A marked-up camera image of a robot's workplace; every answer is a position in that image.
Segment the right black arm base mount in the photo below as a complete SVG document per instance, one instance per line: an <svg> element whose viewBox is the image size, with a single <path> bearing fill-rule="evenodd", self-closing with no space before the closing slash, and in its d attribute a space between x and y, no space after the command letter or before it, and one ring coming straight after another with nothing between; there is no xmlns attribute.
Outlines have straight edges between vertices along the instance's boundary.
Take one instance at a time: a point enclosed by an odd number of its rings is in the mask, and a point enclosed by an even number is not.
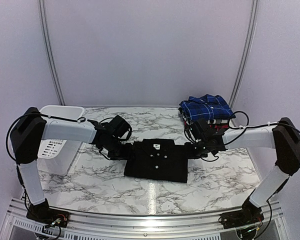
<svg viewBox="0 0 300 240"><path fill-rule="evenodd" d="M222 224L224 229L231 229L255 223L261 223L263 220L264 215L261 208L258 208L257 210L245 208L222 213L218 219L218 222Z"/></svg>

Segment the red black plaid shirt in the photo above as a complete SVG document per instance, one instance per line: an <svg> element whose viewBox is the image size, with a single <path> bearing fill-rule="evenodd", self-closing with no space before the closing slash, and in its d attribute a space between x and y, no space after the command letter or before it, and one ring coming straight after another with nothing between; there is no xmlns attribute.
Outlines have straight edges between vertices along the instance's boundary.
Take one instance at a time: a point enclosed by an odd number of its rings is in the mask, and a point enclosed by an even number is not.
<svg viewBox="0 0 300 240"><path fill-rule="evenodd" d="M228 124L209 124L209 127L217 130L230 128Z"/></svg>

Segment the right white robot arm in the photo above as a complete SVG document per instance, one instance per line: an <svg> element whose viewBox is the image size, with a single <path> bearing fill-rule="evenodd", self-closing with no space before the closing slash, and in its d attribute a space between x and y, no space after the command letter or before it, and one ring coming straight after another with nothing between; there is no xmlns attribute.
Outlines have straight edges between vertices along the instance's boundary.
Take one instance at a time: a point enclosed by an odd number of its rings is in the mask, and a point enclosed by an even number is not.
<svg viewBox="0 0 300 240"><path fill-rule="evenodd" d="M272 152L270 161L274 166L265 174L237 214L237 219L242 224L250 223L257 216L257 209L300 170L300 130L288 117L260 125L220 130L211 128L205 120L200 119L185 129L193 136L193 155L196 158L236 149L247 149L249 154L262 150Z"/></svg>

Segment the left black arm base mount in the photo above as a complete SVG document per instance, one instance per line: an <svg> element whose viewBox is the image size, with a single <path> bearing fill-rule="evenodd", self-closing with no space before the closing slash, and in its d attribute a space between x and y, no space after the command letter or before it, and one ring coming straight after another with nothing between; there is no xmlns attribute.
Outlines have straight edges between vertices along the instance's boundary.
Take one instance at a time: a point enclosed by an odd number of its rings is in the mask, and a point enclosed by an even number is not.
<svg viewBox="0 0 300 240"><path fill-rule="evenodd" d="M35 207L30 208L27 211L26 217L30 220L43 223L45 225L50 225L57 219L60 219L60 222L55 224L61 228L66 228L69 222L70 213L68 211L58 210L54 208L43 208Z"/></svg>

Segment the black long sleeve shirt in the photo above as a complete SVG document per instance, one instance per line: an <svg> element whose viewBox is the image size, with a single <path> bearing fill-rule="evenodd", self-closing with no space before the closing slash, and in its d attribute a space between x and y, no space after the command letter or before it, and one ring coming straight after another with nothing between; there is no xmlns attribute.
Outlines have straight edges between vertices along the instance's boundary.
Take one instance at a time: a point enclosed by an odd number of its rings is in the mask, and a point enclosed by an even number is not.
<svg viewBox="0 0 300 240"><path fill-rule="evenodd" d="M187 183L188 158L185 145L172 139L144 139L132 145L124 168L126 177Z"/></svg>

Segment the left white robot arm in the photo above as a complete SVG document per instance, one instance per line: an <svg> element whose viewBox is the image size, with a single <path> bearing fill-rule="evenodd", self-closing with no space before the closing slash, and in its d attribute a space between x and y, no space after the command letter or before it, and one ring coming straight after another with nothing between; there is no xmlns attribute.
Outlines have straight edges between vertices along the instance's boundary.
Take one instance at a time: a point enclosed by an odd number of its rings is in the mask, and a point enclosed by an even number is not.
<svg viewBox="0 0 300 240"><path fill-rule="evenodd" d="M125 144L132 135L131 125L116 115L104 121L80 117L69 119L41 113L30 107L9 127L6 143L11 144L9 157L16 164L17 176L30 205L28 212L43 223L53 219L53 211L42 189L37 159L42 141L63 140L82 142L107 150L108 158L127 160L132 151Z"/></svg>

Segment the black white patterned shirt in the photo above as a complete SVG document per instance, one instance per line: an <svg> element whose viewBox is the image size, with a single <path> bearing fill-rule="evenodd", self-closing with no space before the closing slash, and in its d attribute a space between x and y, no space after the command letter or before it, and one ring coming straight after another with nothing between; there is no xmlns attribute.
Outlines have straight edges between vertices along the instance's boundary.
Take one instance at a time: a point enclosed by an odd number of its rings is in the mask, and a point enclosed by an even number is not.
<svg viewBox="0 0 300 240"><path fill-rule="evenodd" d="M186 120L187 123L192 124L196 120L191 120L190 117L186 116L185 113L180 113L180 116ZM228 125L227 119L211 119L211 120L205 120L209 125Z"/></svg>

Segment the blue plaid shirt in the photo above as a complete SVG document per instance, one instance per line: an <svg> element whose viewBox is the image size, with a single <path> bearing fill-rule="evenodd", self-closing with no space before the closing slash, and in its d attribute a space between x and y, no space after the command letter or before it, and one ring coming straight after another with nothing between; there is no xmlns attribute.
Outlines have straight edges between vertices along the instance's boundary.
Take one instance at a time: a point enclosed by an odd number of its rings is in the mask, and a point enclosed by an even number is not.
<svg viewBox="0 0 300 240"><path fill-rule="evenodd" d="M235 118L232 109L220 95L189 96L188 100L183 100L179 103L179 107L185 117L192 122L199 119L208 121Z"/></svg>

